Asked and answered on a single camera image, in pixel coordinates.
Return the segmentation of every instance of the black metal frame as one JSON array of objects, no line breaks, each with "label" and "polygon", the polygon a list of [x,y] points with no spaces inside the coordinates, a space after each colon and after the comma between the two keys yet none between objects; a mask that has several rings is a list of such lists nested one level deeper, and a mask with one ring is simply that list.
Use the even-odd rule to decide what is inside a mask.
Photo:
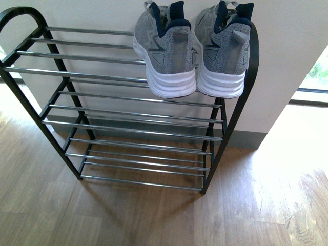
[{"label": "black metal frame", "polygon": [[[257,75],[258,70],[258,64],[259,64],[259,43],[258,43],[258,36],[256,28],[253,24],[252,31],[251,31],[251,40],[250,40],[250,62],[249,67],[246,73],[245,81],[244,81],[244,92],[239,97],[238,102],[236,104],[236,107],[234,109],[234,112],[232,114],[232,117],[229,121],[229,124],[227,123],[227,116],[226,116],[226,107],[225,107],[225,100],[223,98],[216,98],[214,104],[198,104],[198,103],[191,103],[188,101],[178,101],[178,100],[151,100],[151,99],[145,99],[145,98],[128,98],[128,97],[118,97],[118,99],[123,100],[136,100],[136,101],[151,101],[156,103],[169,103],[169,104],[180,104],[180,105],[193,105],[197,107],[211,107],[212,108],[212,114],[209,119],[201,119],[201,118],[191,118],[191,117],[182,117],[182,116],[170,116],[170,115],[147,115],[147,114],[140,114],[140,113],[131,113],[131,112],[118,112],[118,111],[110,111],[110,110],[94,110],[94,112],[110,112],[112,114],[118,114],[118,115],[137,115],[137,116],[144,116],[144,117],[153,117],[153,118],[161,118],[161,119],[182,119],[182,120],[188,120],[191,122],[207,122],[207,126],[201,126],[206,127],[207,131],[205,136],[200,135],[193,135],[193,134],[176,134],[176,133],[166,133],[166,132],[150,132],[145,130],[136,130],[136,129],[126,129],[126,128],[115,128],[115,127],[104,127],[104,126],[94,126],[91,125],[88,117],[90,117],[88,114],[86,114],[86,111],[91,111],[92,109],[86,109],[82,106],[79,97],[80,96],[95,96],[95,97],[101,97],[101,98],[116,98],[116,97],[110,97],[107,95],[92,95],[92,94],[85,94],[85,93],[79,93],[75,91],[73,83],[85,83],[85,80],[78,80],[78,79],[71,79],[72,77],[76,78],[88,78],[88,79],[97,79],[97,80],[114,80],[114,81],[125,81],[125,82],[137,82],[137,83],[146,83],[145,79],[142,78],[127,78],[127,77],[114,77],[114,76],[103,76],[103,75],[93,75],[93,74],[80,74],[80,73],[71,73],[68,72],[63,59],[78,59],[78,60],[91,60],[91,61],[99,61],[99,62],[115,62],[115,63],[122,63],[122,64],[137,64],[137,65],[144,65],[145,63],[140,60],[123,60],[123,59],[106,59],[106,58],[98,58],[98,57],[86,57],[86,56],[67,56],[67,55],[61,55],[58,51],[58,48],[56,44],[68,44],[68,45],[84,45],[84,46],[94,46],[94,47],[110,47],[110,48],[123,48],[123,49],[131,49],[131,46],[123,46],[123,45],[108,45],[108,44],[93,44],[93,43],[87,43],[87,42],[66,42],[66,41],[60,41],[60,40],[54,40],[52,37],[52,34],[50,31],[65,31],[65,32],[81,32],[81,33],[98,33],[98,34],[113,34],[113,35],[127,35],[127,36],[133,36],[133,33],[131,32],[119,32],[119,31],[103,31],[103,30],[86,30],[86,29],[71,29],[71,28],[53,28],[48,27],[45,19],[43,16],[34,8],[31,7],[14,7],[10,8],[0,14],[0,32],[3,29],[3,27],[9,22],[11,19],[15,18],[16,16],[27,14],[34,18],[34,20],[37,22],[38,27],[36,30],[34,30],[23,42],[21,42],[7,57],[0,61],[0,76],[2,79],[6,82],[6,84],[9,86],[9,88],[12,90],[12,92],[15,94],[15,96],[19,99],[19,101],[22,103],[24,108],[27,110],[27,112],[30,114],[32,119],[35,121],[35,123],[38,125],[38,127],[42,130],[43,134],[48,138],[49,142],[53,145],[55,150],[58,152],[58,154],[61,156],[63,161],[66,163],[66,165],[70,168],[70,170],[73,172],[73,174],[79,179],[82,180],[83,178],[93,178],[93,179],[101,179],[101,180],[109,180],[109,181],[116,181],[116,182],[126,182],[126,183],[138,183],[143,185],[152,185],[152,186],[161,186],[161,187],[171,187],[171,188],[182,188],[187,190],[196,190],[200,191],[202,194],[205,194],[209,184],[213,178],[213,175],[218,167],[218,164],[222,158],[222,155],[224,153],[224,150],[227,147],[227,144],[229,142],[229,139],[233,133],[233,130],[238,122],[238,119],[241,115],[241,112],[243,110],[243,107],[247,101],[247,98],[252,90],[252,87],[255,82],[255,78]],[[33,52],[27,52],[27,50],[35,43],[35,42],[43,42],[47,43],[48,48],[50,50],[50,54],[45,53],[33,53]],[[29,70],[29,69],[21,69],[21,68],[14,68],[10,67],[14,62],[16,62],[21,56],[24,55],[30,55],[30,56],[37,56],[37,57],[47,57],[47,58],[53,58],[57,67],[58,71],[44,71],[44,70]],[[46,74],[46,75],[53,75],[53,76],[61,76],[63,79],[52,95],[52,97],[49,99],[46,106],[43,108],[41,114],[37,114],[37,112],[34,110],[28,99],[25,97],[23,92],[20,90],[19,86],[15,82],[15,80],[11,77],[9,72],[21,72],[21,73],[34,73],[34,74]],[[101,81],[89,81],[88,83],[92,84],[106,84],[106,85],[120,85],[116,83],[105,83]],[[130,85],[132,87],[140,87],[140,88],[147,88],[147,85],[137,85],[133,84]],[[55,105],[57,99],[62,95],[66,94],[69,95],[73,102],[74,107],[67,107],[67,106],[58,106]],[[49,112],[52,108],[61,108],[64,110],[76,110],[78,112],[78,118],[76,119],[75,123],[67,123],[67,122],[56,122],[56,121],[48,121],[45,120]],[[221,120],[217,120],[217,115],[220,111],[220,117]],[[170,121],[160,121],[160,120],[139,120],[142,122],[155,122],[156,124],[169,124]],[[215,137],[214,136],[214,125],[215,124],[221,124],[222,126],[222,138],[221,137]],[[71,131],[68,135],[68,138],[65,142],[65,144],[61,147],[54,136],[51,134],[51,132],[48,130],[46,124],[62,124],[67,125],[71,127]],[[176,125],[185,125],[189,126],[191,124],[182,124],[182,123],[176,123]],[[87,130],[87,133],[89,135],[90,140],[83,140],[83,139],[76,139],[74,138],[74,135],[78,128],[83,128]],[[125,132],[136,132],[136,133],[143,133],[143,134],[159,134],[159,135],[167,135],[167,136],[174,136],[174,137],[182,137],[182,138],[192,138],[192,139],[201,139],[203,140],[203,146],[201,150],[198,149],[189,149],[189,148],[174,148],[170,146],[159,146],[159,145],[146,145],[142,143],[128,143],[128,142],[120,142],[120,141],[111,141],[111,140],[98,140],[95,136],[94,130],[95,129],[101,129],[101,130],[108,130],[108,131],[125,131]],[[88,144],[88,147],[83,155],[74,155],[67,153],[67,149],[71,142],[77,141],[77,142],[84,142]],[[215,154],[214,151],[214,142],[221,141],[221,144],[219,146],[218,152]],[[108,158],[108,157],[98,157],[93,156],[92,153],[101,151],[95,151],[92,150],[93,144],[101,144],[101,145],[115,145],[115,146],[122,146],[122,147],[129,147],[129,148],[146,148],[146,149],[152,149],[152,150],[161,150],[161,151],[175,151],[175,152],[182,152],[182,153],[192,153],[202,156],[202,161],[189,161],[189,160],[176,160],[176,159],[170,159],[170,158],[157,158],[152,156],[140,156],[142,158],[148,158],[148,159],[162,159],[162,160],[174,160],[179,161],[179,165],[172,165],[172,164],[162,164],[162,163],[156,163],[156,162],[148,162],[148,161],[135,161],[135,160],[126,160],[126,159],[119,159],[119,158]],[[208,145],[210,146],[210,152],[207,152]],[[210,167],[207,166],[207,156],[210,156]],[[80,157],[82,158],[82,162],[80,167],[77,169],[71,162],[69,157]],[[182,170],[193,170],[193,171],[199,171],[201,174],[195,174],[195,173],[185,173],[185,172],[173,172],[173,171],[165,171],[165,170],[157,170],[157,169],[144,169],[144,168],[136,168],[136,167],[127,167],[127,166],[119,166],[119,165],[107,165],[102,163],[94,163],[87,161],[88,159],[94,160],[109,160],[114,161],[116,164],[120,162],[127,162],[127,163],[136,163],[138,165],[148,165],[151,167],[168,167],[168,168],[179,168]],[[187,163],[187,162],[195,162],[199,163],[201,167],[195,167],[195,166],[187,166],[187,165],[181,165],[181,163]],[[116,168],[126,168],[126,169],[133,169],[133,170],[142,170],[142,171],[151,171],[151,172],[164,172],[164,173],[172,173],[172,174],[178,174],[178,175],[190,175],[190,176],[196,176],[196,177],[202,177],[202,187],[201,188],[194,188],[194,187],[180,187],[180,186],[174,186],[170,184],[160,184],[160,183],[147,183],[147,182],[140,182],[140,181],[131,181],[131,180],[120,180],[120,179],[112,179],[112,178],[106,178],[106,177],[94,177],[89,175],[83,175],[83,169],[85,165],[95,165],[95,166],[107,166],[107,167],[116,167]]]}]

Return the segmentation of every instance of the wooden floor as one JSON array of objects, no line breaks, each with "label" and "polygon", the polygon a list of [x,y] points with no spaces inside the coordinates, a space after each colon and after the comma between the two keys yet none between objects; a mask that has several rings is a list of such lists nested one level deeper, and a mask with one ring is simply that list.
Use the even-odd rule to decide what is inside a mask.
[{"label": "wooden floor", "polygon": [[327,139],[327,108],[288,105],[205,196],[77,181],[0,85],[0,245],[328,245]]}]

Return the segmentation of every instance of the shoe rack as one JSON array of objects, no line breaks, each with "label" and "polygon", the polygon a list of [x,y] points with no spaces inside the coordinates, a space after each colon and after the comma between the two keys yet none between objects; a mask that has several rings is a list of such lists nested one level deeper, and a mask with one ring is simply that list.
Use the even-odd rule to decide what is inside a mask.
[{"label": "shoe rack", "polygon": [[[93,86],[97,85],[107,85],[107,86],[130,86],[137,88],[144,88],[148,90],[146,79],[133,78],[133,77],[117,77],[117,76],[108,76],[108,75],[99,75],[99,74],[89,74],[89,73],[74,73],[67,71],[64,60],[83,60],[90,62],[107,62],[110,66],[110,63],[120,63],[122,66],[125,64],[132,64],[135,66],[144,66],[144,62],[140,60],[126,60],[126,59],[111,59],[111,58],[100,58],[100,57],[91,57],[91,56],[74,56],[74,55],[65,55],[60,54],[57,48],[57,45],[67,45],[70,46],[91,46],[91,47],[106,47],[109,49],[132,49],[131,46],[127,45],[118,45],[118,44],[99,44],[99,43],[89,43],[85,40],[80,42],[72,42],[65,40],[56,40],[53,39],[52,32],[80,32],[80,33],[90,33],[90,34],[104,34],[104,35],[123,35],[123,36],[133,36],[132,32],[122,32],[122,31],[104,31],[104,30],[86,30],[86,29],[71,29],[71,28],[55,28],[48,27],[43,16],[34,8],[31,7],[14,7],[10,8],[0,14],[0,31],[11,19],[19,15],[30,15],[36,21],[38,27],[33,31],[25,40],[23,40],[11,53],[9,53],[6,58],[0,62],[0,76],[15,94],[15,96],[22,103],[24,108],[30,114],[32,119],[35,121],[37,126],[41,129],[44,135],[47,137],[51,145],[58,152],[60,157],[66,163],[68,168],[76,176],[77,179],[98,179],[109,181],[108,184],[112,182],[125,182],[138,185],[151,185],[151,186],[160,186],[168,188],[180,188],[191,191],[198,191],[202,194],[205,194],[215,170],[217,169],[221,157],[226,149],[226,146],[229,142],[229,139],[234,131],[234,128],[238,122],[238,119],[241,115],[243,107],[247,101],[247,98],[252,90],[253,84],[258,71],[259,64],[259,42],[256,28],[253,24],[251,31],[250,39],[250,61],[249,67],[246,73],[244,81],[244,92],[238,98],[237,104],[233,111],[232,117],[227,122],[226,117],[226,104],[224,98],[212,98],[213,103],[200,103],[189,101],[189,97],[179,98],[179,99],[152,99],[149,98],[136,98],[135,96],[126,97],[119,95],[103,95],[93,93],[82,93],[76,89],[76,84],[78,83],[90,83]],[[34,43],[46,43],[49,48],[49,53],[39,53],[39,52],[27,52],[27,50],[33,46]],[[28,68],[19,68],[11,67],[17,60],[23,56],[32,56],[35,59],[40,57],[54,59],[57,71],[49,71],[42,69],[28,69]],[[25,97],[24,93],[21,91],[15,80],[10,75],[10,72],[18,72],[21,74],[35,74],[37,79],[38,75],[46,76],[57,76],[62,79],[60,85],[53,92],[52,96],[49,98],[48,103],[45,105],[41,113],[37,113],[32,107],[29,100]],[[74,106],[64,106],[56,104],[57,100],[62,96],[68,96],[72,99]],[[210,108],[211,114],[207,118],[197,118],[197,117],[188,117],[184,115],[156,115],[156,114],[144,114],[138,112],[122,112],[115,111],[111,109],[110,103],[108,103],[107,109],[93,109],[85,107],[81,103],[82,97],[100,97],[103,99],[110,100],[121,100],[126,101],[127,105],[134,103],[145,103],[151,101],[153,103],[159,104],[174,104],[174,105],[187,105],[188,107],[195,107],[195,110],[200,110],[201,108]],[[78,117],[75,122],[62,122],[62,121],[51,121],[47,120],[49,112],[53,109],[67,111],[73,110],[78,112]],[[101,113],[103,120],[108,122],[104,125],[95,125],[91,124],[91,118],[97,117],[97,113]],[[163,126],[160,129],[172,129],[172,127],[184,127],[184,128],[202,128],[202,135],[198,134],[185,134],[177,133],[177,131],[171,132],[171,130],[166,131],[149,131],[147,128],[127,128],[124,127],[125,124],[122,124],[121,127],[111,125],[111,121],[126,122],[132,121],[140,123],[141,125],[147,125],[149,123],[156,124],[157,126]],[[215,136],[217,133],[215,125],[221,125],[222,133],[220,136]],[[60,125],[67,127],[69,129],[68,137],[64,145],[60,145],[51,131],[49,131],[47,125]],[[84,129],[87,133],[88,139],[80,139],[76,136],[78,129]],[[202,142],[201,148],[185,148],[185,147],[176,147],[171,146],[167,142],[162,144],[160,141],[156,144],[148,144],[144,141],[139,141],[136,139],[134,142],[131,140],[124,141],[122,138],[118,141],[116,138],[104,139],[99,137],[97,133],[99,130],[116,132],[116,133],[133,133],[140,134],[144,138],[151,139],[153,136],[169,136],[171,138],[177,139],[176,142],[179,143],[181,139],[192,139]],[[87,145],[85,152],[82,154],[74,154],[69,152],[69,147],[74,142],[82,142]],[[215,151],[215,145],[218,145],[218,151]],[[105,146],[109,150],[99,150],[95,147]],[[112,153],[112,147],[115,147],[115,153]],[[134,150],[133,153],[139,153],[140,151],[156,151],[159,157],[154,155],[140,155],[140,154],[131,154],[130,150]],[[175,153],[178,156],[172,158],[171,154]],[[79,167],[73,164],[72,158],[80,158],[81,163]],[[119,177],[107,177],[106,173],[96,172],[97,175],[91,175],[89,172],[86,172],[87,167],[92,167],[96,169],[97,167],[103,170],[104,168],[108,170],[124,170],[126,172],[147,172],[147,175],[156,173],[156,175],[163,173],[165,175],[175,175],[181,179],[195,179],[193,186],[181,186],[174,183],[166,183],[167,179],[158,180],[158,182],[147,182],[138,179],[121,179]]]}]

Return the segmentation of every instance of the sneaker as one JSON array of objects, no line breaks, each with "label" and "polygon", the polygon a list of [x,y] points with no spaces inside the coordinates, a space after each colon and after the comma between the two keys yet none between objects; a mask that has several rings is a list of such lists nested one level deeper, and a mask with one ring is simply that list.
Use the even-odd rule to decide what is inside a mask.
[{"label": "sneaker", "polygon": [[254,4],[230,2],[204,9],[197,17],[193,31],[194,48],[201,55],[197,69],[198,89],[206,95],[239,97],[243,92],[251,17]]},{"label": "sneaker", "polygon": [[148,1],[145,9],[135,27],[133,48],[146,62],[150,90],[164,98],[193,93],[196,90],[196,56],[191,24],[183,13],[183,1],[169,6],[157,6]]}]

